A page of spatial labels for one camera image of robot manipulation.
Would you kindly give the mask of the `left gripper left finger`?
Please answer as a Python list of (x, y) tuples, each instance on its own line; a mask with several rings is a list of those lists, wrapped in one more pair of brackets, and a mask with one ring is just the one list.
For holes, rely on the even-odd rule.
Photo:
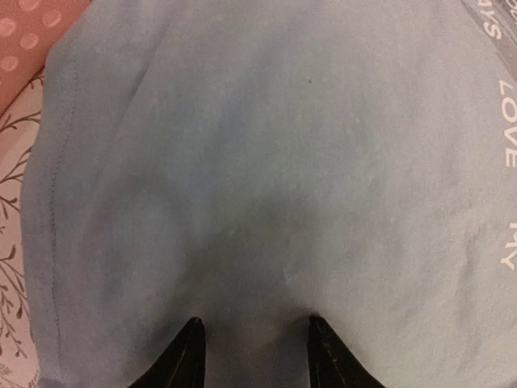
[(203, 388), (205, 370), (205, 328), (201, 318), (192, 317), (137, 379), (137, 388)]

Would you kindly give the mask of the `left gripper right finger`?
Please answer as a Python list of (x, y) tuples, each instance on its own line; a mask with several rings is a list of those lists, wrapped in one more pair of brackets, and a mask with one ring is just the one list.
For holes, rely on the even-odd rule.
[(309, 317), (309, 383), (317, 388), (385, 388), (321, 316)]

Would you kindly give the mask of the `light blue printed t-shirt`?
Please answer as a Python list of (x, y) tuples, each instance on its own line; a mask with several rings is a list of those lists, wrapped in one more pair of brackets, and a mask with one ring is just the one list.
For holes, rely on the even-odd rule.
[(43, 387), (305, 387), (323, 316), (387, 387), (516, 384), (513, 1), (94, 1), (21, 195)]

